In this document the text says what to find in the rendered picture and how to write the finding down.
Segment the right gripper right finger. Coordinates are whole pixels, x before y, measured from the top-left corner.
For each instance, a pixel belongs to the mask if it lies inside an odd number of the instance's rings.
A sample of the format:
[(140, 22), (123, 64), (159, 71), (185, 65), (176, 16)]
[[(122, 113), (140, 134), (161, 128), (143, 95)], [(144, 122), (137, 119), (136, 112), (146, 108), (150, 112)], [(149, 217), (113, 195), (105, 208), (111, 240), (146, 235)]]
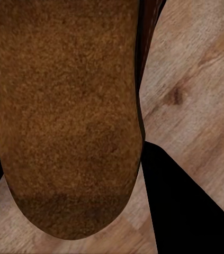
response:
[(141, 164), (158, 254), (224, 254), (224, 211), (160, 146)]

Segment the sandal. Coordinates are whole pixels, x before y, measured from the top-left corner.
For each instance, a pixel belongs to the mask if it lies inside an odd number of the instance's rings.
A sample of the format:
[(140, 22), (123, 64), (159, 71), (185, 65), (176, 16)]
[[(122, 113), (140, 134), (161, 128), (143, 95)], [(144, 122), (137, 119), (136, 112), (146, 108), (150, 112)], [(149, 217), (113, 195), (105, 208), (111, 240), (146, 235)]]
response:
[(79, 240), (136, 183), (139, 90), (166, 0), (0, 0), (0, 160), (17, 206)]

